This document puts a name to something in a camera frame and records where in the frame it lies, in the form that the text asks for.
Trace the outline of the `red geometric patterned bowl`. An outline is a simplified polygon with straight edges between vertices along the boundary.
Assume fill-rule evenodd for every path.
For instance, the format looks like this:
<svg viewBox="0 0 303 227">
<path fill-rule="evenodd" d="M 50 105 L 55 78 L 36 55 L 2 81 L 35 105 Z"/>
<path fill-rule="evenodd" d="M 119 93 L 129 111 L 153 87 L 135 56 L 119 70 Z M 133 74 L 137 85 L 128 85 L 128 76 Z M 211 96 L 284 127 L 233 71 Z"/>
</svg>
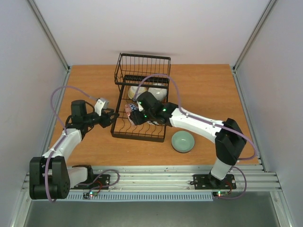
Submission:
<svg viewBox="0 0 303 227">
<path fill-rule="evenodd" d="M 125 112 L 126 112 L 127 118 L 129 120 L 129 122 L 131 123 L 131 125 L 135 125 L 135 123 L 131 119 L 131 113 L 135 110 L 138 110 L 137 105 L 135 105 L 135 104 L 126 104 L 125 105 Z"/>
</svg>

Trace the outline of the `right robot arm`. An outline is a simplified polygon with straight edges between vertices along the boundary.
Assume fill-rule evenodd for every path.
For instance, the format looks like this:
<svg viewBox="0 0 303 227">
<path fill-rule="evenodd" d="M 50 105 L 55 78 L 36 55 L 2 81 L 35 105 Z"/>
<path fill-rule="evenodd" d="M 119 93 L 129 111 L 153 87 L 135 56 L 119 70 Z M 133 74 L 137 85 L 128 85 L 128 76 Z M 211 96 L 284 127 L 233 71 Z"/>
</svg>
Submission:
<svg viewBox="0 0 303 227">
<path fill-rule="evenodd" d="M 188 112 L 177 104 L 157 100 L 150 92 L 140 94 L 136 104 L 126 107 L 129 121 L 134 125 L 150 122 L 156 125 L 181 128 L 200 135 L 215 144 L 216 161 L 206 182 L 218 189 L 236 164 L 247 140 L 235 120 L 213 120 Z"/>
</svg>

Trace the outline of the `blue yellow patterned bowl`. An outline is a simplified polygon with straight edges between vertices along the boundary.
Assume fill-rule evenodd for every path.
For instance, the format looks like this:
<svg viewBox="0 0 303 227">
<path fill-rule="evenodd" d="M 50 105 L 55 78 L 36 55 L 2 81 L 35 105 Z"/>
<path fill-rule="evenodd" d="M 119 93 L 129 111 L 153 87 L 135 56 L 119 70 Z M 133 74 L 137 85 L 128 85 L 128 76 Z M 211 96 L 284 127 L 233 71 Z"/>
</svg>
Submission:
<svg viewBox="0 0 303 227">
<path fill-rule="evenodd" d="M 137 90 L 137 86 L 130 86 L 128 89 L 128 97 L 132 100 L 135 100 L 140 94 L 147 91 L 146 87 L 140 87 L 139 90 Z"/>
</svg>

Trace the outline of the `white bowl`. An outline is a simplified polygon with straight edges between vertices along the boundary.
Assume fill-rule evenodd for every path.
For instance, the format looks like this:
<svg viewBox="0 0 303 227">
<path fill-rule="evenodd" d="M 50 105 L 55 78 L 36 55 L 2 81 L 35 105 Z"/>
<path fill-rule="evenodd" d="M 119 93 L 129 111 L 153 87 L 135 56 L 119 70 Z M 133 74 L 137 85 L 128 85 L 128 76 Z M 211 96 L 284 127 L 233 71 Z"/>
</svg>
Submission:
<svg viewBox="0 0 303 227">
<path fill-rule="evenodd" d="M 153 83 L 154 86 L 162 86 L 162 83 Z M 148 92 L 153 94 L 153 96 L 160 102 L 162 102 L 166 95 L 167 95 L 167 89 L 166 88 L 159 88 L 159 87 L 150 87 L 148 88 Z"/>
</svg>

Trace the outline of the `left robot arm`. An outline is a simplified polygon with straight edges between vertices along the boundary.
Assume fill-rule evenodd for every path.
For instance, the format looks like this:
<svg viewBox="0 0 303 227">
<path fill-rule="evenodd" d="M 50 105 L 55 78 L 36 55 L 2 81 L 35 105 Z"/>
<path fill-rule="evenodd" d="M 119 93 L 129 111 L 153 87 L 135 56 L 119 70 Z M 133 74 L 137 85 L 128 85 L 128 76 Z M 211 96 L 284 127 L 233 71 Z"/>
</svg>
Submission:
<svg viewBox="0 0 303 227">
<path fill-rule="evenodd" d="M 93 190 L 100 178 L 93 173 L 90 165 L 76 165 L 68 168 L 66 161 L 85 135 L 100 125 L 110 126 L 119 116 L 114 109 L 108 108 L 109 101 L 99 98 L 87 111 L 89 103 L 75 100 L 71 103 L 71 114 L 65 121 L 60 138 L 42 156 L 34 157 L 29 163 L 29 195 L 33 200 L 54 202 L 65 199 L 71 188 L 80 186 Z"/>
</svg>

